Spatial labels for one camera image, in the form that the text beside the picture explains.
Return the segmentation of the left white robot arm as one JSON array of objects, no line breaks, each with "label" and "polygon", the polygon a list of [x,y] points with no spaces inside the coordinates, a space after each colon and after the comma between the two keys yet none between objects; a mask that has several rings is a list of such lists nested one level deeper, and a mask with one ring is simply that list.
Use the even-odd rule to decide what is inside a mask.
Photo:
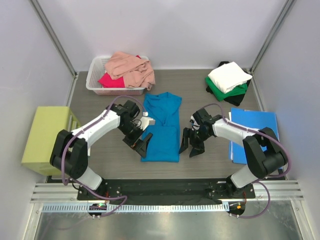
[{"label": "left white robot arm", "polygon": [[119,129],[124,135],[123,142],[144,158],[153,135],[141,136],[155,123],[144,107],[138,107],[131,100],[123,105],[112,102],[84,126],[72,131],[61,130],[56,136],[49,162],[61,171],[64,185],[68,184],[66,176],[69,176],[95,200],[120,200],[121,196],[107,196],[106,180],[89,167],[89,150],[101,137]]}]

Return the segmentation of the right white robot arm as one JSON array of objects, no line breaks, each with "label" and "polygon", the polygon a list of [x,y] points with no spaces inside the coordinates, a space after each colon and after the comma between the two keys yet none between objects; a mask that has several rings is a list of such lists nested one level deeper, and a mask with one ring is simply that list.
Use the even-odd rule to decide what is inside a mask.
[{"label": "right white robot arm", "polygon": [[225,138],[243,147],[246,165],[225,180],[225,191],[230,198],[237,198],[250,184],[264,179],[289,161],[269,127],[249,128],[220,114],[211,116],[205,108],[197,110],[190,122],[192,126],[183,129],[180,153],[192,147],[189,157],[203,154],[205,141],[210,137]]}]

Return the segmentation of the blue t shirt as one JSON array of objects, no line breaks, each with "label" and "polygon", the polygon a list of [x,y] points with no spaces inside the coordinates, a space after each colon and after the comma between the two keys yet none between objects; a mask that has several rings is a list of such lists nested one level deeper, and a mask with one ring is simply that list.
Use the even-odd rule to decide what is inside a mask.
[{"label": "blue t shirt", "polygon": [[142,162],[179,162],[181,104],[182,98],[170,92],[145,95],[143,105],[155,124],[142,135],[152,134]]}]

